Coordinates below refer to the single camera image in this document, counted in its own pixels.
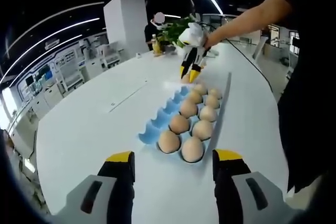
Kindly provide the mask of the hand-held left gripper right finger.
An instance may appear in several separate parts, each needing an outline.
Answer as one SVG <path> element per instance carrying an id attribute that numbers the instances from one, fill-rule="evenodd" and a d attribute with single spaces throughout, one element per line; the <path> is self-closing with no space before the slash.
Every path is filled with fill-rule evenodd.
<path id="1" fill-rule="evenodd" d="M 214 149 L 213 180 L 219 223 L 288 223 L 289 207 L 282 191 L 243 157 Z"/>

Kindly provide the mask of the person's right hand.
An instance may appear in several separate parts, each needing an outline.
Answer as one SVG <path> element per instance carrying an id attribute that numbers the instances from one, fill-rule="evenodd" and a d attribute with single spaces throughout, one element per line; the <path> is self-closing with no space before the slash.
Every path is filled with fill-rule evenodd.
<path id="1" fill-rule="evenodd" d="M 212 46 L 218 44 L 221 39 L 218 39 L 217 36 L 210 34 L 205 39 L 204 48 L 205 50 L 210 49 Z"/>

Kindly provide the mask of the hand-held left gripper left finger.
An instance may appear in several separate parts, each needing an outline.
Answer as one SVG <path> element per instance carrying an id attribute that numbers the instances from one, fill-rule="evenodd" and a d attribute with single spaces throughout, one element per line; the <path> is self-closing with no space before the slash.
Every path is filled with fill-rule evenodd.
<path id="1" fill-rule="evenodd" d="M 54 223 L 131 223 L 134 182 L 134 152 L 111 155 L 68 193 Z"/>

